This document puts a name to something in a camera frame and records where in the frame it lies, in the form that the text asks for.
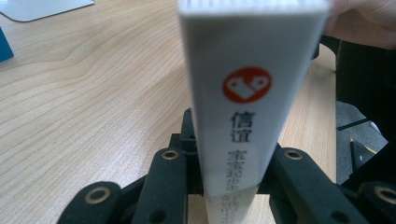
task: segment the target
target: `human hand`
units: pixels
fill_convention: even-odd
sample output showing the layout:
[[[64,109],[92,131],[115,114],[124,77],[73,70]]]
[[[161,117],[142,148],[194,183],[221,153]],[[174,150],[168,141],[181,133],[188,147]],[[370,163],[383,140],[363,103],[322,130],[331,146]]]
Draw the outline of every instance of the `human hand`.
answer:
[[[396,49],[396,0],[331,0],[324,34],[348,42]]]

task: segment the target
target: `blue object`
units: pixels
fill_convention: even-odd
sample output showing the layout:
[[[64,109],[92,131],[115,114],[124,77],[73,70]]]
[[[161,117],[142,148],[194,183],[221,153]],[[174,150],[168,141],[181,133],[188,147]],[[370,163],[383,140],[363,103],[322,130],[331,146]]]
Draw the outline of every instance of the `blue object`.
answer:
[[[6,36],[0,27],[0,62],[12,58],[13,56],[14,54],[12,53],[12,49],[9,46]]]

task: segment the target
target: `red logo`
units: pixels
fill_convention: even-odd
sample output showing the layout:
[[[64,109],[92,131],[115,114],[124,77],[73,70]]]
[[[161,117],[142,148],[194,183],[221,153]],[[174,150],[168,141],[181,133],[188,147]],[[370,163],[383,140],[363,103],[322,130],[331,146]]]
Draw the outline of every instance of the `red logo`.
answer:
[[[236,103],[252,103],[261,99],[271,88],[270,74],[258,67],[242,68],[224,80],[224,95]]]

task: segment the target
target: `white symbol in logo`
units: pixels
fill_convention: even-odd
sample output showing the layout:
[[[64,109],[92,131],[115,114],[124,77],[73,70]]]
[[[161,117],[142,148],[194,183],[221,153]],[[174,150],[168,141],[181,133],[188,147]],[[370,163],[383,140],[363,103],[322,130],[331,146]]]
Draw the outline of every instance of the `white symbol in logo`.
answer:
[[[254,77],[250,83],[246,83],[242,77],[230,78],[227,88],[237,94],[243,100],[250,98],[256,92],[261,91],[269,84],[268,77]]]

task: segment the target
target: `floor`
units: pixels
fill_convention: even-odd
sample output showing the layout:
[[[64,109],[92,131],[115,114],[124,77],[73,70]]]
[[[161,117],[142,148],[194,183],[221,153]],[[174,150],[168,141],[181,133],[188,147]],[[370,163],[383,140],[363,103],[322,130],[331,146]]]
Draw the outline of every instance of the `floor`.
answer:
[[[336,127],[365,119],[359,110],[341,102],[336,103]],[[374,151],[380,150],[386,143],[382,135],[370,125],[370,121],[357,126],[336,131],[337,138],[337,184],[342,184],[352,173],[350,138],[366,145]]]

